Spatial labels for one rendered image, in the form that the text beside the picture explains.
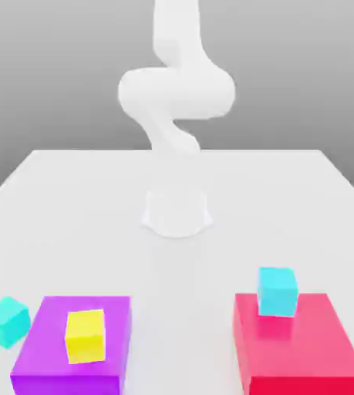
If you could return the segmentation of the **small light blue cube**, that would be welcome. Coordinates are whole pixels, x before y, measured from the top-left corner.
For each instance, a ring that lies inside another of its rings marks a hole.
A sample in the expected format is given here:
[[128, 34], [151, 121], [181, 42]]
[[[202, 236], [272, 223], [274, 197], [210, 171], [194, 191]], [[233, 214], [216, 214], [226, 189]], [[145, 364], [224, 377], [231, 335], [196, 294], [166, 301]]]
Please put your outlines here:
[[298, 299], [294, 271], [291, 268], [260, 267], [257, 299], [261, 316], [293, 317]]

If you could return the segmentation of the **large purple box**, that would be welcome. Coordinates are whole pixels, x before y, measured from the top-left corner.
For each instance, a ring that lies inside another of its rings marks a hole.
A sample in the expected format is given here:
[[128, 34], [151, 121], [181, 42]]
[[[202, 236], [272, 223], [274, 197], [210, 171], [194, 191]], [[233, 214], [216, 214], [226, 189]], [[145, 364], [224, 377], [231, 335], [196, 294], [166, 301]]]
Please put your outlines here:
[[[106, 359], [69, 364], [68, 313], [93, 309], [104, 311]], [[15, 395], [123, 395], [131, 328], [129, 296], [46, 296], [10, 374]]]

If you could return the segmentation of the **large red box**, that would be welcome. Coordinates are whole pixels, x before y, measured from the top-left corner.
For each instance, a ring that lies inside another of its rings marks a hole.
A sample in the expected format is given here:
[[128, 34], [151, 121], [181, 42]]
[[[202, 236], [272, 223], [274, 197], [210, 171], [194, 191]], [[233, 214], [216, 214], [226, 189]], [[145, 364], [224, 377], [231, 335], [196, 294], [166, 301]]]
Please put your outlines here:
[[238, 293], [233, 334], [244, 395], [354, 395], [354, 348], [325, 293], [300, 294], [292, 318]]

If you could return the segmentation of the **small teal cube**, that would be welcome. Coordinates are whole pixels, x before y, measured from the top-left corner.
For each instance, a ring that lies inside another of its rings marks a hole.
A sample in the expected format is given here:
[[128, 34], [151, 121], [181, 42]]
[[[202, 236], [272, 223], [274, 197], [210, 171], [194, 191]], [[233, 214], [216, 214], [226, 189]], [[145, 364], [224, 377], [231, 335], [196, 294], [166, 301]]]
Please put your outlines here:
[[9, 349], [30, 330], [29, 308], [12, 297], [0, 299], [0, 346]]

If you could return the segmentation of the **small yellow cube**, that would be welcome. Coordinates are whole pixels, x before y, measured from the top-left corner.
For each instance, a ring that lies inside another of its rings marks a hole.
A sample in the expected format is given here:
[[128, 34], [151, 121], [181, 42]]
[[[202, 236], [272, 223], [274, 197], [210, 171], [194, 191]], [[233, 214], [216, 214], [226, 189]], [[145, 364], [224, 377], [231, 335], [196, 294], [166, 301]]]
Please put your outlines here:
[[65, 344], [69, 364], [106, 359], [105, 315], [102, 309], [69, 312]]

